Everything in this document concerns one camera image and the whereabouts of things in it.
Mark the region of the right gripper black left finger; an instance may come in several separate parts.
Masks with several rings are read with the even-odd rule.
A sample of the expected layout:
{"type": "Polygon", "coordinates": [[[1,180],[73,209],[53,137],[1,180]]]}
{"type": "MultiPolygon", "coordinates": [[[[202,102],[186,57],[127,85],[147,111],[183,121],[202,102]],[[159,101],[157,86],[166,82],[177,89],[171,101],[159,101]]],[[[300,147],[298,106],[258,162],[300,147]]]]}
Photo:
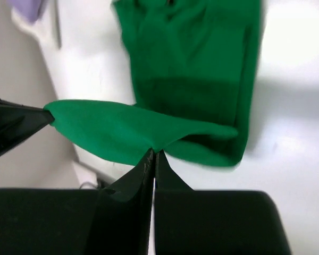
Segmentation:
{"type": "Polygon", "coordinates": [[[154,152],[102,189],[0,188],[0,254],[147,254],[154,152]]]}

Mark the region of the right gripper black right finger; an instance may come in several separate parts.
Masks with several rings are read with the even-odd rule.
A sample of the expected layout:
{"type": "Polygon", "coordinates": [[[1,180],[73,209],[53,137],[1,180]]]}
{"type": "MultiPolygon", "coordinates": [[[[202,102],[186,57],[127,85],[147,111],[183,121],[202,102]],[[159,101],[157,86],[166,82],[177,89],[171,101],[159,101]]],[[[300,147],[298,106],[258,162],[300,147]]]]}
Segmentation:
{"type": "Polygon", "coordinates": [[[194,190],[164,152],[155,163],[157,254],[290,254],[271,197],[251,190],[194,190]]]}

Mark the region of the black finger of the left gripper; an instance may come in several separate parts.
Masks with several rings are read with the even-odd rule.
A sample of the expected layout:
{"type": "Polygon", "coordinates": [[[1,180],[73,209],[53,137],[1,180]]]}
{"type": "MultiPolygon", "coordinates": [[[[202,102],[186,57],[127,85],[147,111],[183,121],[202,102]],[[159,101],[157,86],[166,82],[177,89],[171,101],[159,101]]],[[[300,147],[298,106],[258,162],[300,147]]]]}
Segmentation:
{"type": "Polygon", "coordinates": [[[54,117],[47,110],[0,99],[0,156],[53,121],[54,117]]]}

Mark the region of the white t shirt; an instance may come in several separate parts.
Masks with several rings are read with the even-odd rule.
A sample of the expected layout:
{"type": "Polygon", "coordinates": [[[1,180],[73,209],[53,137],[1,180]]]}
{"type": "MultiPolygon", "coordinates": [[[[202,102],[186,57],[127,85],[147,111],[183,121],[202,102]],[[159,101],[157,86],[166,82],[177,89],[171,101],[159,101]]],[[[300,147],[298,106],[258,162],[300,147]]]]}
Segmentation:
{"type": "Polygon", "coordinates": [[[11,8],[11,19],[20,31],[32,36],[40,45],[61,48],[57,1],[45,1],[42,15],[33,24],[13,8],[11,8]]]}

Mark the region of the purple t shirt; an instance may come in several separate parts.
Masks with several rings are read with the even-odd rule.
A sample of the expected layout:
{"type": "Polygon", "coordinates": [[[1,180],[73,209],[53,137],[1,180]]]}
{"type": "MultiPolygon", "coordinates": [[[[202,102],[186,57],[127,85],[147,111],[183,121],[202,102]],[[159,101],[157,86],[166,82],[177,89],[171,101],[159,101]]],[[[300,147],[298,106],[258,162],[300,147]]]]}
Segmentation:
{"type": "Polygon", "coordinates": [[[35,23],[43,13],[44,0],[10,0],[11,8],[21,14],[29,23],[35,23]]]}

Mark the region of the green t shirt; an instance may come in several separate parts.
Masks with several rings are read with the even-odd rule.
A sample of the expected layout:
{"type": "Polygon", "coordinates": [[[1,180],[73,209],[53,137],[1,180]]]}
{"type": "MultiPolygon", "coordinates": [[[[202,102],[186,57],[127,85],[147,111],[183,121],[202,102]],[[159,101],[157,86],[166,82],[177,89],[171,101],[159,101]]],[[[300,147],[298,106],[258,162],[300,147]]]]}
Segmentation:
{"type": "Polygon", "coordinates": [[[262,32],[261,1],[114,1],[134,105],[58,100],[53,127],[84,150],[136,165],[149,150],[241,161],[262,32]]]}

